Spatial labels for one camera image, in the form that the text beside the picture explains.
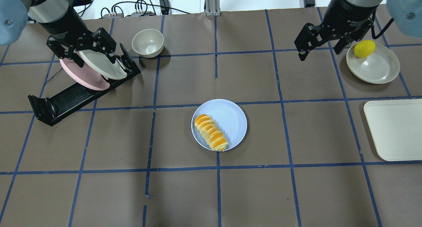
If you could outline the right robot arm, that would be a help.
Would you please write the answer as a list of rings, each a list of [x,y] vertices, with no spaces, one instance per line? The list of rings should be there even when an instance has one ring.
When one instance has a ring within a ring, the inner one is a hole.
[[[331,0],[320,25],[306,23],[294,45],[304,61],[310,51],[337,40],[336,54],[358,42],[372,29],[376,10],[383,0]],[[401,33],[421,38],[421,0],[386,0],[391,21]]]

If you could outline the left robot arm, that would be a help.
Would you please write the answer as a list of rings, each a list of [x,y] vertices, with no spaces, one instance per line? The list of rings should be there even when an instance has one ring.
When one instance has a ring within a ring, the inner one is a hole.
[[[16,42],[30,16],[48,33],[47,46],[60,59],[83,66],[75,51],[92,50],[115,63],[116,42],[103,28],[90,31],[68,0],[0,0],[1,45]]]

